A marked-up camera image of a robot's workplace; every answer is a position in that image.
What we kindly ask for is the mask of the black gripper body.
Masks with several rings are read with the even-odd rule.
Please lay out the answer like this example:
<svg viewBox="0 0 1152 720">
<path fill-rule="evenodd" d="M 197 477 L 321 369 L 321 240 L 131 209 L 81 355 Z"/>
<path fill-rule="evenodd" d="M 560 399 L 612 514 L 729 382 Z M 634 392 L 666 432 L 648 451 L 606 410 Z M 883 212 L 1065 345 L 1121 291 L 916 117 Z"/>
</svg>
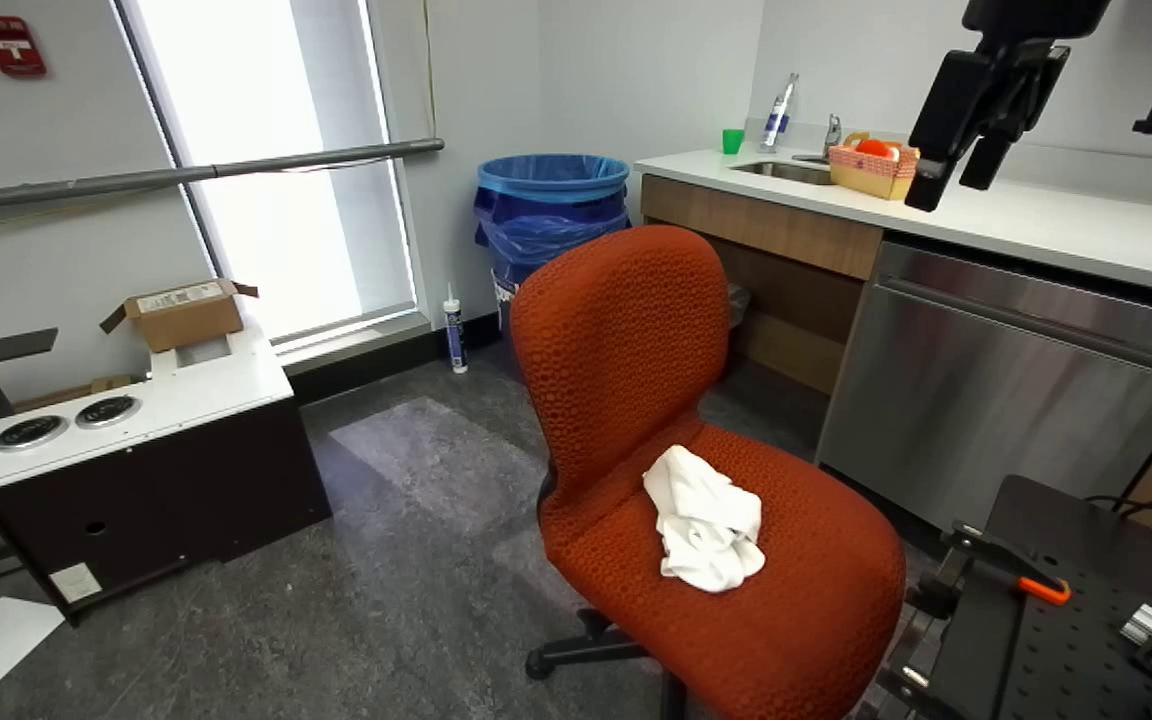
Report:
<svg viewBox="0 0 1152 720">
<path fill-rule="evenodd" d="M 1044 104 L 1065 71 L 1066 39 L 1086 38 L 1106 0 L 966 0 L 963 30 L 979 38 L 963 90 L 976 101 Z"/>
</svg>

